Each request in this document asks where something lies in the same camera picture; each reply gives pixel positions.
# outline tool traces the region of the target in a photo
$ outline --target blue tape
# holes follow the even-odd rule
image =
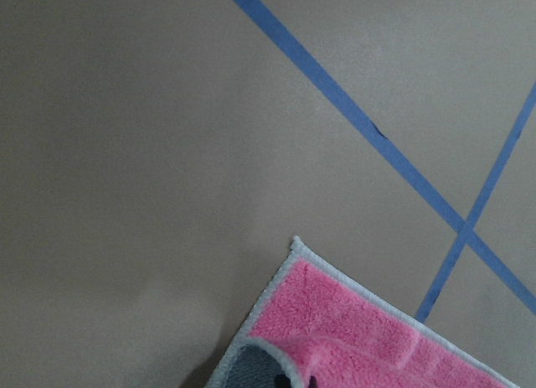
[[[489,175],[487,176],[486,182],[482,186],[482,189],[480,190],[480,193],[477,196],[477,200],[475,201],[475,204],[471,208],[471,212],[469,212],[469,215],[467,216],[466,223],[461,228],[460,233],[458,234],[456,240],[452,244],[452,247],[449,250],[449,253],[447,254],[445,260],[443,261],[443,264],[441,265],[440,270],[435,276],[435,279],[432,282],[430,289],[428,290],[428,293],[426,294],[425,298],[423,299],[422,304],[419,306],[419,309],[417,310],[417,314],[415,315],[415,318],[417,319],[417,321],[420,321],[423,323],[428,318],[428,315],[430,315],[430,311],[432,307],[434,307],[434,304],[436,303],[436,300],[439,297],[441,290],[445,286],[446,280],[452,273],[452,270],[454,269],[454,265],[460,258],[463,247],[465,247],[467,242],[469,241],[469,238],[472,235],[473,229],[475,225],[477,224],[478,220],[480,219],[480,216],[482,215],[482,212],[484,208],[486,207],[487,201],[491,197],[492,192],[495,189],[495,186],[497,185],[497,181],[500,179],[501,174],[503,173],[504,167],[506,166],[508,160],[510,159],[510,156],[512,155],[513,149],[515,148],[516,143],[519,140],[519,137],[521,137],[521,133],[523,132],[523,129],[527,125],[528,119],[530,118],[530,114],[532,113],[534,109],[534,104],[536,104],[536,83],[533,85],[532,90],[528,94],[528,97],[525,100],[521,111],[519,112],[518,118],[513,124],[512,130],[510,131],[508,138],[504,142],[501,152],[499,153],[497,160],[493,164],[493,167]],[[496,270],[499,270],[499,269],[502,272],[505,272],[505,270],[508,270],[506,266],[496,267]],[[512,282],[513,274],[509,272],[509,270],[508,270],[508,273],[511,274],[508,280]]]
[[[404,154],[376,127],[344,89],[309,54],[279,19],[271,13],[268,7],[261,0],[234,1],[318,90],[361,132],[368,142],[399,172],[435,212],[454,231],[461,232],[466,223],[464,219],[434,186],[419,173]],[[528,307],[536,314],[536,310],[534,310],[536,308],[536,297],[523,287],[523,284],[492,253],[491,249],[485,245],[473,230],[470,230],[469,234],[469,246],[497,273],[523,303],[529,303]]]

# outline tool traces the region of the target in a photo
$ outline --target washcloth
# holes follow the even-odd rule
[[[296,237],[208,388],[515,387]]]

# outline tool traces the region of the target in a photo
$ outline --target pink towel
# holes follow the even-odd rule
[[[327,264],[296,238],[209,388],[515,385]]]

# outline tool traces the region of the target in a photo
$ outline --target terry cloth fabric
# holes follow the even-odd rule
[[[208,388],[515,387],[296,237]]]

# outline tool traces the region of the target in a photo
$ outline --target blue tape strip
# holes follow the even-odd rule
[[[257,26],[276,44],[276,46],[296,65],[296,67],[330,100],[330,102],[350,121],[350,123],[376,148],[393,168],[410,184],[415,191],[437,212],[437,214],[456,232],[466,223],[451,207],[431,183],[416,169],[404,154],[373,124],[369,117],[343,90],[343,88],[322,68],[306,51],[302,44],[285,28],[261,0],[234,0],[236,4],[257,24]],[[536,314],[536,297],[508,270],[491,249],[474,233],[470,234],[469,246],[485,261],[507,284],[519,299]]]
[[[530,114],[532,113],[534,109],[534,104],[536,104],[536,83],[533,85],[532,90],[528,94],[528,97],[525,100],[521,111],[519,112],[518,118],[513,124],[512,130],[510,131],[508,138],[504,142],[501,152],[499,153],[497,160],[493,164],[493,167],[489,175],[487,176],[486,182],[484,183],[484,185],[482,186],[482,189],[480,190],[480,193],[477,197],[477,200],[475,201],[475,204],[471,208],[471,212],[469,212],[469,215],[467,216],[466,223],[461,228],[460,233],[458,234],[456,240],[452,244],[452,247],[449,250],[449,253],[447,254],[445,260],[443,261],[443,264],[441,265],[439,272],[435,276],[435,279],[432,282],[430,289],[428,290],[428,293],[426,294],[422,304],[419,306],[419,309],[417,310],[417,314],[415,315],[415,318],[417,319],[417,321],[424,323],[426,319],[428,318],[428,315],[430,315],[430,311],[432,307],[434,307],[434,304],[436,303],[436,300],[439,297],[441,290],[445,286],[446,280],[452,273],[452,270],[454,269],[454,265],[460,258],[463,247],[465,247],[467,242],[469,241],[469,238],[472,235],[473,229],[475,225],[477,224],[478,220],[480,219],[480,216],[482,215],[482,212],[484,211],[484,208],[486,207],[487,201],[491,197],[492,192],[495,189],[495,186],[497,185],[497,181],[500,179],[501,174],[503,173],[504,167],[506,166],[508,160],[510,159],[510,156],[512,155],[513,149],[515,148],[516,143],[519,140],[519,137],[521,137],[521,133],[523,132],[523,129],[527,125],[528,119],[530,118]],[[506,267],[500,266],[500,267],[497,267],[496,269],[497,270],[501,269],[503,271],[504,268]]]

